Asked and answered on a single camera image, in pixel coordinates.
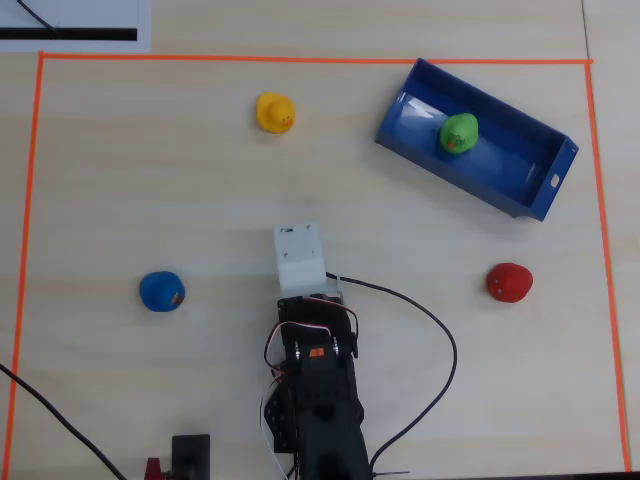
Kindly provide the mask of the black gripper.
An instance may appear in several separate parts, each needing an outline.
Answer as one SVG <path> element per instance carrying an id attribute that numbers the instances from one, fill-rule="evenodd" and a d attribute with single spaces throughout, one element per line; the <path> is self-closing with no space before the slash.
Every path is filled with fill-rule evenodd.
<path id="1" fill-rule="evenodd" d="M 298 359 L 302 347 L 330 341 L 337 355 L 359 356 L 359 319 L 338 297 L 297 296 L 278 301 L 278 323 L 285 358 Z"/>

